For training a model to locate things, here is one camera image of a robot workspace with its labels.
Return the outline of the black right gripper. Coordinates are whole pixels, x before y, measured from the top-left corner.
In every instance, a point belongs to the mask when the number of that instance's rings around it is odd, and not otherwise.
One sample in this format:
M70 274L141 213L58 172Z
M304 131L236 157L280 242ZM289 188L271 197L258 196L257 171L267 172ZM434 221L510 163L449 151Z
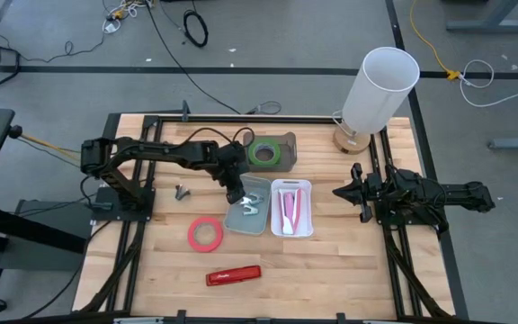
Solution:
M360 221L361 223L367 223L373 217L369 202L378 202L387 195L392 166L385 166L387 176L385 181L381 180L378 172L369 173L365 179L362 179L362 165L360 163L353 164L351 173L353 180L349 184L335 188L333 194L351 204L360 205Z

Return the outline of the red tape roll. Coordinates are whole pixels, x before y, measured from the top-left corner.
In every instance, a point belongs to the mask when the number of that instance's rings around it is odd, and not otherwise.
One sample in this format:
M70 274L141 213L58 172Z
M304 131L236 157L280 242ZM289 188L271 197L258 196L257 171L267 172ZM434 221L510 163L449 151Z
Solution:
M196 239L196 230L201 226L211 226L214 230L215 238L209 244L202 244ZM221 244L223 240L223 229L217 219L201 217L190 225L187 237L193 250L201 253L209 253L218 248Z

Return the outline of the white plastic bin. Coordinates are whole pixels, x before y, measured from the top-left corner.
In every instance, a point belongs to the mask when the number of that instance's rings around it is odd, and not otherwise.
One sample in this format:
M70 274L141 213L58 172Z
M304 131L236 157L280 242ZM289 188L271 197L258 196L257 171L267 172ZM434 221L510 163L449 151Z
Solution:
M278 192L282 189L301 190L299 227L294 236L284 236L281 232L281 213ZM312 185L308 180L277 179L272 182L271 230L275 236L284 238L306 238L313 234L311 189Z

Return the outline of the green tape roll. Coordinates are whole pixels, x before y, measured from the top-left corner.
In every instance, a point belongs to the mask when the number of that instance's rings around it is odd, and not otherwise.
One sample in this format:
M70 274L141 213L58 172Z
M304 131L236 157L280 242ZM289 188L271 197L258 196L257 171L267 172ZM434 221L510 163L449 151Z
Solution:
M261 149L268 149L272 152L272 157L268 160L261 160L258 157L258 152ZM261 167L276 166L281 160L281 149L279 148L278 142L274 139L255 139L248 147L247 155L253 165Z

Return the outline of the dark grey square bin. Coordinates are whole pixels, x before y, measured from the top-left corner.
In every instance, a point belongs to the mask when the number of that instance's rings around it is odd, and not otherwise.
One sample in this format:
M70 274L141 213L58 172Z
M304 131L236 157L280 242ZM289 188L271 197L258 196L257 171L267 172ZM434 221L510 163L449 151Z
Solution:
M247 162L251 172L290 172L297 162L297 139L293 132L287 132L283 135L252 135L250 132L244 135L244 145L246 146L246 155L248 147L254 140L264 140L271 138L278 142L281 149L281 160L276 166L256 166L251 163L247 156ZM272 157L272 152L267 148L263 148L258 152L261 160L268 160Z

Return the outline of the grey table leg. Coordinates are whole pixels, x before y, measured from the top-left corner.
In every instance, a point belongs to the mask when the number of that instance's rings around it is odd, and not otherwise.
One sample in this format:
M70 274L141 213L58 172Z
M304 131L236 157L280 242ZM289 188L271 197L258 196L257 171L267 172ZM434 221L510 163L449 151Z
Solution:
M518 20L507 16L518 5L518 0L500 0L498 7L485 19L471 21L448 21L448 32L508 33L518 32Z

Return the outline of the light grey plastic bin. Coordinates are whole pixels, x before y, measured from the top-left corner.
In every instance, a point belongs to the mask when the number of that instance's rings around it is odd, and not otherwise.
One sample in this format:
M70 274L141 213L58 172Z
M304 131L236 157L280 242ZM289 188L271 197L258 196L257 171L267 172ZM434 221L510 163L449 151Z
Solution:
M236 202L228 209L223 226L227 230L239 232L247 235L261 235L265 228L270 212L271 203L271 181L265 178L242 175L241 180L244 184L246 195L257 193L263 196L264 201L253 205L258 209L258 213L253 216L243 215L243 205Z

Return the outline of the pink stapler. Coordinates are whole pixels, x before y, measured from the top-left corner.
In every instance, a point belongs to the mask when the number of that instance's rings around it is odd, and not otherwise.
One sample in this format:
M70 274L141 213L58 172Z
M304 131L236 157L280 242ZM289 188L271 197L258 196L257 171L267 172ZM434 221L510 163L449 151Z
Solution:
M301 190L282 189L278 194L281 232L284 236L294 236L299 227Z

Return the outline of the black aluminium table frame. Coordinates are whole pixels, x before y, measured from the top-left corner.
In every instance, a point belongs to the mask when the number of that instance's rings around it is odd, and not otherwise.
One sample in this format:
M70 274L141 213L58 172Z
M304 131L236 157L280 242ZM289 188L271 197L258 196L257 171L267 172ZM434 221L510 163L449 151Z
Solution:
M299 157L288 173L269 180L308 180L311 185L313 234L306 238L275 236L271 207L261 235L225 229L226 191L202 171L170 163L155 166L154 215L144 230L139 261L123 273L115 305L134 316L333 320L394 320L417 310L408 283L388 259L383 228L375 221L361 223L358 207L333 194L350 182L350 170L360 163L365 172L383 167L383 156L368 152L346 155L333 142L336 126L314 117L229 116L221 121L180 122L167 115L149 139L179 143L186 139L225 143L248 131L257 135L293 132ZM191 192L181 201L175 186ZM190 225L201 217L217 219L223 240L209 253L193 250ZM260 266L262 276L241 283L207 286L210 273L244 266Z

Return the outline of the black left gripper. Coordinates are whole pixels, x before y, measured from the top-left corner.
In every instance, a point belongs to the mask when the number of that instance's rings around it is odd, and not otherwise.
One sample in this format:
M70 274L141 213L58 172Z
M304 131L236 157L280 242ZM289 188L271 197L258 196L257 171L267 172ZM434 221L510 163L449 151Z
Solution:
M246 195L240 176L249 171L246 149L240 143L230 143L217 151L218 172L216 179L228 186L228 202L240 202Z

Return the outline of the red stapler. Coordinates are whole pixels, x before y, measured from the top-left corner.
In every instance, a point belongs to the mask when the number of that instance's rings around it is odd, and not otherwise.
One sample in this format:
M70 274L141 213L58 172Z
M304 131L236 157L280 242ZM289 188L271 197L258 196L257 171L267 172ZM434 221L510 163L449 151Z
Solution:
M259 265L249 265L207 274L205 282L207 286L218 286L241 283L261 276L262 269Z

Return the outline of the white table lamp wooden base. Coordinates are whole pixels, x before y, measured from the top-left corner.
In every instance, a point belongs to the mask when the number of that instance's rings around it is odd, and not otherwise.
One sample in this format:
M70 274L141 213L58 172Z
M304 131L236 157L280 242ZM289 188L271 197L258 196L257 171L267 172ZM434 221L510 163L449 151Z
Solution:
M345 154L358 154L371 136L384 129L420 77L420 67L406 51L393 47L371 50L343 107L333 112L333 142Z

